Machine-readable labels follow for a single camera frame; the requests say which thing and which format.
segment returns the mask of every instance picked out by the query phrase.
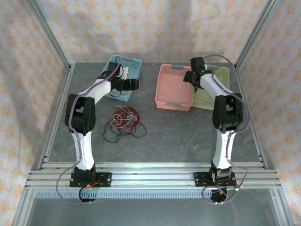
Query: patterned backdrop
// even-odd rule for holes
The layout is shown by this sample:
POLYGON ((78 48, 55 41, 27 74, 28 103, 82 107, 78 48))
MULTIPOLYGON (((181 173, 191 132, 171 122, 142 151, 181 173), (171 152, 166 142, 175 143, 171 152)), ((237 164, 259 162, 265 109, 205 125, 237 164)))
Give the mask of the patterned backdrop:
POLYGON ((0 4, 0 225, 10 226, 64 76, 24 0, 0 4))
POLYGON ((236 61, 268 0, 37 0, 70 63, 236 61))
POLYGON ((269 163, 301 225, 301 8, 281 0, 240 72, 269 163))

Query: plastic basket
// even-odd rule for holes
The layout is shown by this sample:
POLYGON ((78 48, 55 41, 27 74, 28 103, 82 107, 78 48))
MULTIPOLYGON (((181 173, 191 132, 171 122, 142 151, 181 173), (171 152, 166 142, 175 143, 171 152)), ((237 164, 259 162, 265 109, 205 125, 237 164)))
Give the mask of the plastic basket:
MULTIPOLYGON (((118 55, 114 54, 111 56, 109 62, 115 62, 115 59, 118 55)), ((127 76, 127 79, 138 79, 140 76, 140 69, 141 69, 141 65, 142 65, 142 60, 138 60, 135 58, 131 58, 131 57, 127 57, 127 56, 120 56, 120 63, 123 67, 129 67, 130 68, 130 72, 129 75, 127 76)), ((107 70, 109 62, 107 63, 107 65, 105 66, 105 68, 103 69, 103 72, 107 70)), ((112 96, 110 96, 109 94, 105 95, 106 97, 110 97, 116 100, 121 100, 121 101, 125 101, 127 102, 132 94, 132 91, 122 91, 121 94, 119 91, 117 91, 116 89, 113 89, 110 94, 112 96)))
POLYGON ((193 86, 183 82, 191 67, 162 64, 157 82, 156 105, 177 111, 189 111, 192 106, 193 86))
MULTIPOLYGON (((216 66, 208 65, 208 68, 214 68, 216 66)), ((230 89, 229 80, 229 69, 227 67, 220 67, 215 72, 217 79, 227 88, 230 89)), ((204 89, 198 89, 196 93, 193 94, 193 107, 204 108, 208 110, 213 110, 214 99, 210 94, 204 89)))

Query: white wall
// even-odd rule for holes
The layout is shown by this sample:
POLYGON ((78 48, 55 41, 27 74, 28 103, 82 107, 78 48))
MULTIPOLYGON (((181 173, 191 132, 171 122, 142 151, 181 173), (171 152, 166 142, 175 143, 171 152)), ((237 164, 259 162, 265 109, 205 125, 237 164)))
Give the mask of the white wall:
POLYGON ((301 7, 280 0, 240 72, 269 165, 301 225, 301 7))
POLYGON ((236 61, 268 0, 38 0, 71 63, 112 53, 187 62, 200 53, 236 61))

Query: tangled wire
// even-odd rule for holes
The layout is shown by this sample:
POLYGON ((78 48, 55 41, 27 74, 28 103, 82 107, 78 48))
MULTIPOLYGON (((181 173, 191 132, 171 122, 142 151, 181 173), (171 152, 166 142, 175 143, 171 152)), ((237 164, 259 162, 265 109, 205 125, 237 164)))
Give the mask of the tangled wire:
POLYGON ((103 138, 109 143, 116 143, 121 137, 124 136, 134 136, 136 138, 144 137, 147 130, 146 127, 140 122, 139 113, 132 107, 116 106, 116 109, 113 113, 112 119, 108 121, 104 127, 103 138), (137 127, 141 125, 145 133, 142 136, 136 136, 134 133, 137 131, 137 127), (105 137, 107 127, 110 127, 111 132, 116 134, 115 141, 109 141, 105 137))

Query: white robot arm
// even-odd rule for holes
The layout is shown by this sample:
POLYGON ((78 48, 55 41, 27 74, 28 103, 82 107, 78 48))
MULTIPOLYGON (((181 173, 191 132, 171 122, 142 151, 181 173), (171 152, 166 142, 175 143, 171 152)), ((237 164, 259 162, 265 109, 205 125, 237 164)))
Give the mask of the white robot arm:
MULTIPOLYGON (((95 83, 98 83, 102 80, 103 79, 97 79, 95 81, 95 83)), ((110 92, 111 92, 111 82, 105 81, 105 82, 99 84, 98 86, 94 87, 87 95, 85 95, 83 97, 94 98, 94 104, 96 105, 97 102, 104 95, 106 95, 110 92)), ((81 159, 79 158, 80 157, 80 153, 79 153, 80 149, 78 146, 78 141, 77 141, 78 139, 77 139, 75 133, 72 133, 72 137, 73 137, 74 144, 75 144, 76 159, 77 159, 77 161, 80 160, 80 163, 77 165, 77 168, 79 168, 80 170, 90 170, 94 166, 94 163, 95 163, 93 156, 92 156, 92 147, 91 147, 92 131, 87 132, 86 135, 84 135, 80 132, 78 134, 79 134, 79 141, 80 141, 81 150, 82 150, 82 155, 81 155, 82 158, 81 159)))
POLYGON ((122 68, 122 73, 120 73, 121 65, 113 76, 106 79, 117 66, 117 63, 110 62, 108 70, 103 72, 102 75, 96 79, 94 84, 81 93, 70 94, 68 96, 65 124, 69 127, 69 117, 75 98, 78 95, 82 95, 76 101, 71 119, 71 125, 76 131, 75 133, 70 129, 75 143, 78 164, 71 174, 70 186, 84 187, 94 183, 97 179, 95 161, 93 159, 91 147, 91 134, 96 121, 95 105, 97 102, 113 89, 121 92, 139 88, 139 81, 137 79, 126 79, 128 68, 122 68))
POLYGON ((191 69, 192 71, 186 72, 183 81, 191 83, 195 87, 195 92, 198 88, 207 90, 215 99, 212 121, 216 128, 217 139, 208 182, 235 178, 231 176, 234 173, 232 173, 230 160, 235 137, 234 131, 238 130, 243 120, 242 103, 231 95, 233 92, 218 81, 212 70, 207 70, 202 57, 191 59, 191 69))

